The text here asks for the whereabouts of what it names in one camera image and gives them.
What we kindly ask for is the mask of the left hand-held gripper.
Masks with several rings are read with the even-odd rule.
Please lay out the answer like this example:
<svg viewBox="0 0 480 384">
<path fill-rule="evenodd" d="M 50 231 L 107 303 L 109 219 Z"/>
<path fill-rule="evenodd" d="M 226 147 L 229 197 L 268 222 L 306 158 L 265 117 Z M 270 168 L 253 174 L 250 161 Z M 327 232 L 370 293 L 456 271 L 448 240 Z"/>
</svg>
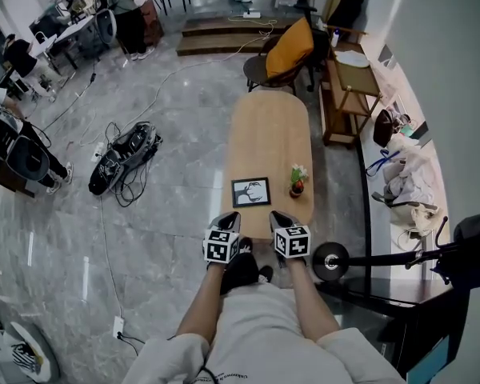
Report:
<svg viewBox="0 0 480 384">
<path fill-rule="evenodd" d="M 229 264 L 239 252 L 240 228 L 241 215 L 237 211 L 214 218 L 203 240 L 204 260 L 208 263 Z"/>
</svg>

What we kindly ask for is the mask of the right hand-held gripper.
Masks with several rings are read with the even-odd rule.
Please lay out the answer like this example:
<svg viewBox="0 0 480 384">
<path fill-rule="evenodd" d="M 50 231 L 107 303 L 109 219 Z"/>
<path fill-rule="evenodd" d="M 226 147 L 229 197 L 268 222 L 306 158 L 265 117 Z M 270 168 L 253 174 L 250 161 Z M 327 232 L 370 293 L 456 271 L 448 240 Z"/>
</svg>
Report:
<svg viewBox="0 0 480 384">
<path fill-rule="evenodd" d="M 308 226 L 279 210 L 269 213 L 269 223 L 280 269 L 286 268 L 287 259 L 302 259 L 310 255 L 311 233 Z"/>
</svg>

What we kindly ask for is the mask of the black framed picture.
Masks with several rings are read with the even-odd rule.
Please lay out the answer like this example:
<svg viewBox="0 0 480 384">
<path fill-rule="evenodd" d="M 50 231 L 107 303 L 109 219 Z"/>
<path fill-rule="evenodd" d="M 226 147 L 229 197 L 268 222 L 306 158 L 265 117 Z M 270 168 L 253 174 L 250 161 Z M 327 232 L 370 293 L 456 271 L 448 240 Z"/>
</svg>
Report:
<svg viewBox="0 0 480 384">
<path fill-rule="evenodd" d="M 271 204 L 270 184 L 267 177 L 233 180 L 231 191 L 233 208 Z"/>
</svg>

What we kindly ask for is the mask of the person's right forearm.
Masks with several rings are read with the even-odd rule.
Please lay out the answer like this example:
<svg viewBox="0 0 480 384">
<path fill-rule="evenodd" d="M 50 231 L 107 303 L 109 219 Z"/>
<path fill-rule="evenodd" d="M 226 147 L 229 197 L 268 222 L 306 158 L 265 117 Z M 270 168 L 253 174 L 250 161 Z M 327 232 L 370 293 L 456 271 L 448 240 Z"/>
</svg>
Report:
<svg viewBox="0 0 480 384">
<path fill-rule="evenodd" d="M 300 259 L 287 259 L 286 265 L 293 283 L 298 320 L 304 337 L 317 342 L 339 331 L 340 325 L 318 293 L 305 263 Z"/>
</svg>

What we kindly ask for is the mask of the person's left forearm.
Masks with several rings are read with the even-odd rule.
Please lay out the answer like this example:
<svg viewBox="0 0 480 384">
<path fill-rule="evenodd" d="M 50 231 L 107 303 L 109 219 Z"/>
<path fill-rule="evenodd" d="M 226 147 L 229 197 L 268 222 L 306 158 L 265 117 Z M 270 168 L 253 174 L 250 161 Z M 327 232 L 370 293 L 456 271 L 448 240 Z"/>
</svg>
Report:
<svg viewBox="0 0 480 384">
<path fill-rule="evenodd" d="M 220 291 L 225 266 L 212 263 L 194 297 L 189 309 L 180 322 L 176 335 L 196 334 L 212 343 L 220 307 Z"/>
</svg>

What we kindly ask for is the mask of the oval wooden table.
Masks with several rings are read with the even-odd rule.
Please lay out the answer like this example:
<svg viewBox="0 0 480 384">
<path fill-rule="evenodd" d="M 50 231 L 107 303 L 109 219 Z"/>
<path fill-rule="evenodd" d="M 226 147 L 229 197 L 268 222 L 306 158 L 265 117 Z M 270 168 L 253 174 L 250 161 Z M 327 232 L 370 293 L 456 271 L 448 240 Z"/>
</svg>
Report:
<svg viewBox="0 0 480 384">
<path fill-rule="evenodd" d="M 298 198 L 290 196 L 292 165 L 307 168 L 308 179 Z M 233 208 L 231 182 L 269 179 L 271 204 Z M 223 172 L 221 212 L 241 214 L 240 233 L 271 239 L 269 213 L 279 210 L 310 223 L 314 212 L 310 123 L 304 103 L 285 91 L 260 90 L 243 95 L 234 106 Z"/>
</svg>

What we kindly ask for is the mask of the person's black trousers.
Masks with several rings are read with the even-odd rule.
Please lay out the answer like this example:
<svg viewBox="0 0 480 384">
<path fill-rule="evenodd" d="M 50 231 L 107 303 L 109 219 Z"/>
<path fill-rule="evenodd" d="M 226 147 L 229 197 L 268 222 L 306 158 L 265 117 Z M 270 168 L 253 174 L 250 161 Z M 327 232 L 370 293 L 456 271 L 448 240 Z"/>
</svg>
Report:
<svg viewBox="0 0 480 384">
<path fill-rule="evenodd" d="M 259 269 L 252 253 L 237 254 L 226 266 L 221 283 L 220 295 L 232 289 L 258 282 Z"/>
</svg>

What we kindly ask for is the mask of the artificial white flower bunch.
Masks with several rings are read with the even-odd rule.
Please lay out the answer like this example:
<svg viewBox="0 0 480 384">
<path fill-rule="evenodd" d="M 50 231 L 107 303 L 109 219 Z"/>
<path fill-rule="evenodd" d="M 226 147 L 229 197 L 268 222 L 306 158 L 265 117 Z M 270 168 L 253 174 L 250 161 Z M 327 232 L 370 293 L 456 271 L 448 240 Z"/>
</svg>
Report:
<svg viewBox="0 0 480 384">
<path fill-rule="evenodd" d="M 308 179 L 308 171 L 303 165 L 293 164 L 290 176 L 290 183 L 305 182 Z"/>
</svg>

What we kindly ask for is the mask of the black coat rack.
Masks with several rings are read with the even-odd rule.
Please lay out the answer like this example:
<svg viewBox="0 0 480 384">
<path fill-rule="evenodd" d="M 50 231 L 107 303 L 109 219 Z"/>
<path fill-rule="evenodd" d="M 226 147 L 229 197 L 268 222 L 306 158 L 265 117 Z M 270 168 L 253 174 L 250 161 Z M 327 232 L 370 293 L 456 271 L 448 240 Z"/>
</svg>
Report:
<svg viewBox="0 0 480 384">
<path fill-rule="evenodd" d="M 446 245 L 440 246 L 438 238 L 448 222 L 444 216 L 435 238 L 436 250 L 423 249 L 407 251 L 399 254 L 383 254 L 365 257 L 351 257 L 344 245 L 337 242 L 325 242 L 314 252 L 311 264 L 315 275 L 324 282 L 333 282 L 342 278 L 348 269 L 373 266 L 404 266 L 407 270 L 427 261 L 439 260 Z"/>
</svg>

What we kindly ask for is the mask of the person's off-white shirt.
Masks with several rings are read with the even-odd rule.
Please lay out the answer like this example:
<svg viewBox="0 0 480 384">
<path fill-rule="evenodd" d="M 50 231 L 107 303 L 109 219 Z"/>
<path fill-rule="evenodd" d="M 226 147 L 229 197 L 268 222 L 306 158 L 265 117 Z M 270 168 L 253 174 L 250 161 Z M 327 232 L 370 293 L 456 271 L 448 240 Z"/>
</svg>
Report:
<svg viewBox="0 0 480 384">
<path fill-rule="evenodd" d="M 151 338 L 122 384 L 406 384 L 356 328 L 305 338 L 294 293 L 268 283 L 232 290 L 212 343 Z"/>
</svg>

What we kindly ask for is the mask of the gray backpack rig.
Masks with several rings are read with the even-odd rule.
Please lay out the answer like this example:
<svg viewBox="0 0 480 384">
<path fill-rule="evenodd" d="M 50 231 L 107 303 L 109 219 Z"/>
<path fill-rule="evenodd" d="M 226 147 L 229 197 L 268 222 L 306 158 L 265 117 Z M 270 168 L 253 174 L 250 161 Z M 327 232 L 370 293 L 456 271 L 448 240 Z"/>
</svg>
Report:
<svg viewBox="0 0 480 384">
<path fill-rule="evenodd" d="M 20 134 L 18 120 L 0 109 L 0 160 L 26 180 L 40 181 L 49 170 L 46 152 L 32 139 Z"/>
<path fill-rule="evenodd" d="M 114 42 L 117 33 L 117 23 L 114 12 L 110 9 L 100 10 L 94 16 L 95 29 L 103 44 Z"/>
<path fill-rule="evenodd" d="M 98 161 L 89 181 L 89 191 L 95 196 L 105 192 L 123 198 L 125 203 L 136 200 L 143 192 L 134 193 L 138 180 L 146 182 L 148 162 L 158 151 L 162 137 L 150 122 L 137 122 L 128 131 L 121 132 L 108 141 L 103 156 Z"/>
</svg>

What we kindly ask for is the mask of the white clothes pile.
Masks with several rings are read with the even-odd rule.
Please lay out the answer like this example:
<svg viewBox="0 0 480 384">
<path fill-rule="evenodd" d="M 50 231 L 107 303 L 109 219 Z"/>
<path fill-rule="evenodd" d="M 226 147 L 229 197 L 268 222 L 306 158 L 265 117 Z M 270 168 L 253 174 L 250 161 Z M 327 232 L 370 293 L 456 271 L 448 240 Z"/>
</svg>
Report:
<svg viewBox="0 0 480 384">
<path fill-rule="evenodd" d="M 438 225 L 442 208 L 435 201 L 437 181 L 430 157 L 414 139 L 394 135 L 386 149 L 390 161 L 383 168 L 383 197 L 397 223 L 427 236 Z"/>
</svg>

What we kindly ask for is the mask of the black bag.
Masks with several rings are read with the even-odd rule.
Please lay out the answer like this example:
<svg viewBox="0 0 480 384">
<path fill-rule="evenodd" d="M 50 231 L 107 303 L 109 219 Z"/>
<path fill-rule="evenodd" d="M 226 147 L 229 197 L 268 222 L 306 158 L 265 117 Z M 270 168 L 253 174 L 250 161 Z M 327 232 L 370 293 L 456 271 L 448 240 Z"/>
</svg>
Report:
<svg viewBox="0 0 480 384">
<path fill-rule="evenodd" d="M 383 109 L 378 114 L 374 123 L 373 140 L 381 148 L 386 148 L 395 133 L 395 120 L 388 109 Z"/>
</svg>

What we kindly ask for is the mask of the wooden side shelf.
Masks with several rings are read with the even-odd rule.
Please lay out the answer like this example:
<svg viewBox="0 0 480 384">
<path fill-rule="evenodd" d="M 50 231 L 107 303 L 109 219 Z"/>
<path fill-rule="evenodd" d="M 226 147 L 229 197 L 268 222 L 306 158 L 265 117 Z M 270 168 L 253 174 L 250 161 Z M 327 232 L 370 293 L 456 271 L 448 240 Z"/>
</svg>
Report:
<svg viewBox="0 0 480 384">
<path fill-rule="evenodd" d="M 352 147 L 381 100 L 374 72 L 326 60 L 319 87 L 322 141 Z"/>
</svg>

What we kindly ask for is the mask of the wooden step platform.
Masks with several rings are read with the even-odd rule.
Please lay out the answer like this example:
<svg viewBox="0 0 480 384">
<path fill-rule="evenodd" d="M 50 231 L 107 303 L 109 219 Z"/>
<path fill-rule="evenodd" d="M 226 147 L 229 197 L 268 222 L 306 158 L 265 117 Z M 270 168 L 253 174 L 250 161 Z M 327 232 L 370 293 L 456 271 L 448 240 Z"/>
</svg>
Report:
<svg viewBox="0 0 480 384">
<path fill-rule="evenodd" d="M 178 56 L 205 54 L 257 53 L 271 38 L 282 35 L 296 18 L 191 19 L 182 30 L 176 48 Z"/>
</svg>

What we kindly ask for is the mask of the dark jacket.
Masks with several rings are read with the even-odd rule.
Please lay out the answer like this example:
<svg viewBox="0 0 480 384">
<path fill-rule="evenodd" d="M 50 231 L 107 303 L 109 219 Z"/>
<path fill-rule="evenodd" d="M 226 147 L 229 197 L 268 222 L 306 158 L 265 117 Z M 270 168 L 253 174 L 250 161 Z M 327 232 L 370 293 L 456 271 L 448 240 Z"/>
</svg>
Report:
<svg viewBox="0 0 480 384">
<path fill-rule="evenodd" d="M 460 221 L 454 229 L 451 244 L 438 248 L 442 253 L 431 270 L 445 284 L 457 290 L 480 287 L 480 214 Z"/>
</svg>

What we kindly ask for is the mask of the blue board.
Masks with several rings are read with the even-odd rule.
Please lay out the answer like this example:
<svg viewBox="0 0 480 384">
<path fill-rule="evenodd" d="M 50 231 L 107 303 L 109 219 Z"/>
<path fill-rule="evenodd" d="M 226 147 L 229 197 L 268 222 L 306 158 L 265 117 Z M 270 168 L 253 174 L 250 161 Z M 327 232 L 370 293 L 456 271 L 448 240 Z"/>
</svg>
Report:
<svg viewBox="0 0 480 384">
<path fill-rule="evenodd" d="M 446 336 L 406 375 L 407 384 L 430 384 L 435 375 L 447 364 L 450 337 Z"/>
</svg>

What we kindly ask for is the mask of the brown wooden desk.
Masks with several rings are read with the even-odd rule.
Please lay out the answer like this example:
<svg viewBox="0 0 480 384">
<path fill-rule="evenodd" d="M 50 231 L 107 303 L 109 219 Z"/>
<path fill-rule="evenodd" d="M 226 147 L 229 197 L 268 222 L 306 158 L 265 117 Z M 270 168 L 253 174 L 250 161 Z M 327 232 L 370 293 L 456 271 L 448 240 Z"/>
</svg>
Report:
<svg viewBox="0 0 480 384">
<path fill-rule="evenodd" d="M 4 162 L 0 160 L 0 186 L 12 191 L 13 193 L 21 193 L 30 198 L 35 198 L 35 193 L 26 188 L 27 180 L 14 171 Z"/>
<path fill-rule="evenodd" d="M 144 20 L 144 43 L 156 48 L 164 36 L 164 30 L 160 23 L 158 12 L 153 0 L 147 0 L 140 7 Z"/>
</svg>

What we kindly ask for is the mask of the black office chair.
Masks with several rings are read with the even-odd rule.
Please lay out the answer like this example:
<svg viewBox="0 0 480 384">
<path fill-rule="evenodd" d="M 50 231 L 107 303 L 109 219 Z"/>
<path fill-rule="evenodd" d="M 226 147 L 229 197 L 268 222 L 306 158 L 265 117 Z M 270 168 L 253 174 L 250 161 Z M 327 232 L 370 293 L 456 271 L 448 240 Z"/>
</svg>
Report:
<svg viewBox="0 0 480 384">
<path fill-rule="evenodd" d="M 314 44 L 313 51 L 304 62 L 310 79 L 310 84 L 306 87 L 308 92 L 314 91 L 314 71 L 322 69 L 322 62 L 328 57 L 334 32 L 339 32 L 339 41 L 346 40 L 353 33 L 352 25 L 361 14 L 363 3 L 364 0 L 339 0 L 338 6 L 327 20 L 324 30 L 320 30 L 313 26 L 311 21 L 311 14 L 317 9 L 312 7 L 308 0 L 297 0 L 294 8 L 303 12 L 311 28 Z"/>
</svg>

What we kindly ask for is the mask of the white zebra print bag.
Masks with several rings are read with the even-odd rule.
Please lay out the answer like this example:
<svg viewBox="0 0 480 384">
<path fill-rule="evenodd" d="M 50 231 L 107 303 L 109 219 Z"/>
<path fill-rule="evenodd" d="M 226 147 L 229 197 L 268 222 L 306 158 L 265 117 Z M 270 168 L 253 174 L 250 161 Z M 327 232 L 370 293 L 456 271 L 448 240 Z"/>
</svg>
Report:
<svg viewBox="0 0 480 384">
<path fill-rule="evenodd" d="M 37 384 L 48 384 L 61 378 L 55 354 L 41 330 L 33 323 L 10 322 L 4 332 L 13 363 Z"/>
</svg>

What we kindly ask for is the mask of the white work table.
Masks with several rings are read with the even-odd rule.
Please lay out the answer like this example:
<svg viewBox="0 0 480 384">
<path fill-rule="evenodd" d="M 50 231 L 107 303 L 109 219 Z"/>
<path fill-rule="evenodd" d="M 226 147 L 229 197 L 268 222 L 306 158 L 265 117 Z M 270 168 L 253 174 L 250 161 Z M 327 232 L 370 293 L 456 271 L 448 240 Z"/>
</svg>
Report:
<svg viewBox="0 0 480 384">
<path fill-rule="evenodd" d="M 55 40 L 54 48 L 60 50 L 74 70 L 78 69 L 75 57 L 70 53 L 77 49 L 84 58 L 95 53 L 95 16 L 85 17 L 83 20 L 66 28 Z"/>
</svg>

